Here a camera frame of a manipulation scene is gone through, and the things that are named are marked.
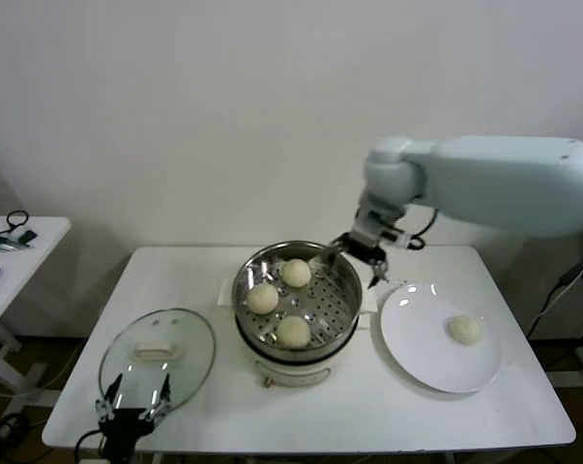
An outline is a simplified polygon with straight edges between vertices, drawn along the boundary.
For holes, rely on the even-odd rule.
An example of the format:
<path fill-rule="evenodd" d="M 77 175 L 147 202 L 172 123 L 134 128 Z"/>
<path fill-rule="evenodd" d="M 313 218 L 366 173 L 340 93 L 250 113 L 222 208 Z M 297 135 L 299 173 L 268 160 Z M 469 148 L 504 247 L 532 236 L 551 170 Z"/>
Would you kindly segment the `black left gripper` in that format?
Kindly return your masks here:
<path fill-rule="evenodd" d="M 171 411 L 170 375 L 164 377 L 156 401 L 149 409 L 113 409 L 113 404 L 123 380 L 119 373 L 107 387 L 95 408 L 99 428 L 105 437 L 102 457 L 110 463 L 131 463 L 138 440 L 152 433 L 152 422 L 161 422 Z"/>

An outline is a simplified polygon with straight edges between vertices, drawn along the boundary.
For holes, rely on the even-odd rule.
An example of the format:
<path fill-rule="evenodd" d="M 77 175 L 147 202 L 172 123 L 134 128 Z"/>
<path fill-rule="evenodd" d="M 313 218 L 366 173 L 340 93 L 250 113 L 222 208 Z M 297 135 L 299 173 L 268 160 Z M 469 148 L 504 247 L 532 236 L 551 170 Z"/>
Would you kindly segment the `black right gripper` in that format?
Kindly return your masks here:
<path fill-rule="evenodd" d="M 371 264 L 372 278 L 367 285 L 368 289 L 375 287 L 382 281 L 388 282 L 389 265 L 387 253 L 378 245 L 366 245 L 345 232 L 324 246 L 316 256 L 316 260 L 323 266 L 331 267 L 341 252 L 345 252 L 365 264 Z"/>

